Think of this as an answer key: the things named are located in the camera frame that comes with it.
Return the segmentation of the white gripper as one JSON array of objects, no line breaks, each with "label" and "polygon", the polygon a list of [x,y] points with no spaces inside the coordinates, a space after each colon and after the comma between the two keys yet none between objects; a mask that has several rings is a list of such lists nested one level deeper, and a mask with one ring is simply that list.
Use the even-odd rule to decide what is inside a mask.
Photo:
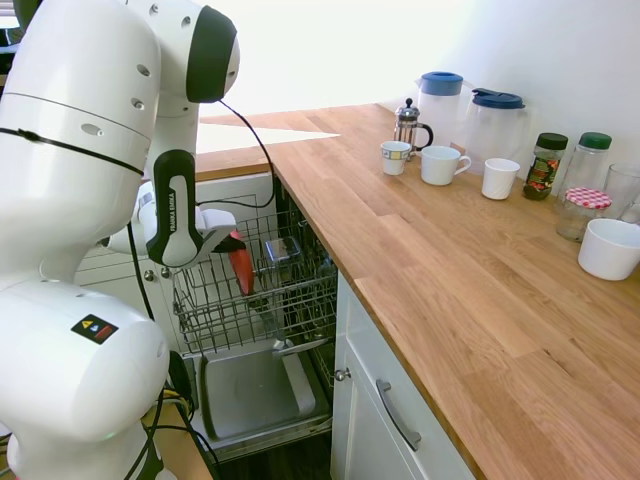
[{"label": "white gripper", "polygon": [[236,227],[236,219],[230,212],[219,209],[195,208],[196,255],[214,251],[230,254],[245,249],[241,239],[228,237]]}]

